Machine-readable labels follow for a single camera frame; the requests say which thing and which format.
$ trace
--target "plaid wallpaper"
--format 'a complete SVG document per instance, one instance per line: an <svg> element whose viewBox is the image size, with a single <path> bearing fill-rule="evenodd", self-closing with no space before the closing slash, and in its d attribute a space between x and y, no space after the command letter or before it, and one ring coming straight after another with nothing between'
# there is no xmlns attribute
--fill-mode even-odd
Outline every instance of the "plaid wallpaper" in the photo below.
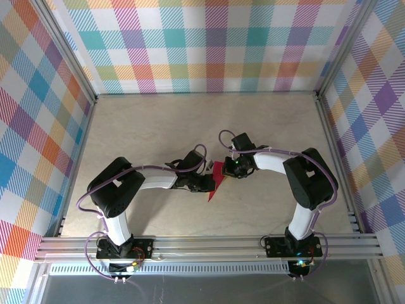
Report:
<svg viewBox="0 0 405 304"><path fill-rule="evenodd" d="M327 92L367 230L405 303L405 0L380 0Z"/></svg>
<svg viewBox="0 0 405 304"><path fill-rule="evenodd" d="M29 1L0 1L0 303L24 297L89 109Z"/></svg>
<svg viewBox="0 0 405 304"><path fill-rule="evenodd" d="M313 91L361 4L47 1L101 94Z"/></svg>

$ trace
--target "aluminum frame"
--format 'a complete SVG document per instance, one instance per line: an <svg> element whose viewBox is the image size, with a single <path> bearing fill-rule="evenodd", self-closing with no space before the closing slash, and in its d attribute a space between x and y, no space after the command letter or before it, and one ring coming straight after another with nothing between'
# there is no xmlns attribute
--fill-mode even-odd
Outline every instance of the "aluminum frame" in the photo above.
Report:
<svg viewBox="0 0 405 304"><path fill-rule="evenodd" d="M342 159L339 157L339 150L336 145L336 139L332 132L332 126L327 119L327 111L324 105L324 96L320 94L314 94L314 101L316 109L322 123L323 130L327 137L327 142L329 145L329 150L332 154L333 164L337 171L337 178L339 180L340 188L345 198L347 209L349 214L356 218L356 223L359 227L359 232L365 232L365 225L361 219L360 211L355 203L353 193L351 191L349 181L347 180L347 174L343 166ZM377 290L378 297L381 303L392 304L400 303L398 294L395 290L394 283L388 275L387 265L384 259L379 260L368 260L368 266L370 268L371 276L373 278L374 285Z"/></svg>
<svg viewBox="0 0 405 304"><path fill-rule="evenodd" d="M63 222L65 221L66 214L68 213L69 202L72 198L73 188L76 183L80 163L82 162L85 145L86 145L87 139L89 138L91 124L93 122L94 114L96 112L96 106L97 106L97 103L94 103L91 105L91 108L90 108L89 117L87 119L87 124L85 126L84 135L79 144L78 155L76 157L75 162L73 163L72 174L68 181L68 189L66 192L66 196L63 198L63 201L61 204L61 209L59 210L58 215L56 216L56 224L55 224L55 228L53 230L53 236L60 236L61 228L63 227Z"/></svg>
<svg viewBox="0 0 405 304"><path fill-rule="evenodd" d="M259 244L262 236L141 236L153 238L151 262L265 262L297 260L297 258L267 258ZM374 234L328 234L328 259L353 260L382 258L382 251ZM86 262L86 237L45 237L39 246L35 262ZM90 239L88 254L96 257L96 240ZM325 240L320 238L325 247ZM130 263L131 260L102 260Z"/></svg>

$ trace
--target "ventilation grate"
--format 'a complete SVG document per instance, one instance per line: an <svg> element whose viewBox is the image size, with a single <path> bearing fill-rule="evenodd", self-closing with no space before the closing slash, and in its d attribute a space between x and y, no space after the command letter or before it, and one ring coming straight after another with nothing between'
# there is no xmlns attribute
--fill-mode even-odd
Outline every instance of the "ventilation grate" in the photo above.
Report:
<svg viewBox="0 0 405 304"><path fill-rule="evenodd" d="M108 268L102 264L95 264L97 270L107 274ZM135 274L279 274L289 272L287 262L144 262ZM92 275L96 272L83 263L54 263L49 273L53 276Z"/></svg>

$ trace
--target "plywood floor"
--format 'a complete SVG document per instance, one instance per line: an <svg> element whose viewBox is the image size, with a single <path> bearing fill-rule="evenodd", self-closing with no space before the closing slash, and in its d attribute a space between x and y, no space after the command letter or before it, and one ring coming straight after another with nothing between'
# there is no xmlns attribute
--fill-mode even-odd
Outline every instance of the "plywood floor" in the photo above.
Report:
<svg viewBox="0 0 405 304"><path fill-rule="evenodd" d="M75 202L89 182L118 156L134 165L183 158L197 143L208 158L223 161L227 151L218 133L247 132L257 146L303 151L318 149L332 167L325 135L309 94L167 94L100 98L80 164L63 236L88 236L101 228ZM93 206L90 199L83 206ZM127 210L135 235L282 234L296 202L285 175L255 172L227 178L208 202L208 194L165 189L139 192ZM351 232L342 195L324 209L316 230Z"/></svg>

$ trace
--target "red cloth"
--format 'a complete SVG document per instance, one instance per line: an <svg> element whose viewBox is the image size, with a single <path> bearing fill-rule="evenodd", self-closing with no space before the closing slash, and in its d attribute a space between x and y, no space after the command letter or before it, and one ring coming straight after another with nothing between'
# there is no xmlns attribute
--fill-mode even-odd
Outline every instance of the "red cloth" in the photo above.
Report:
<svg viewBox="0 0 405 304"><path fill-rule="evenodd" d="M220 184L222 183L222 180L225 176L222 175L222 166L223 163L220 161L215 161L214 162L214 167L213 167L213 180L215 181L215 191L218 189L218 187L220 186ZM213 198L215 191L211 191L209 193L209 198L208 201L211 200L211 198Z"/></svg>

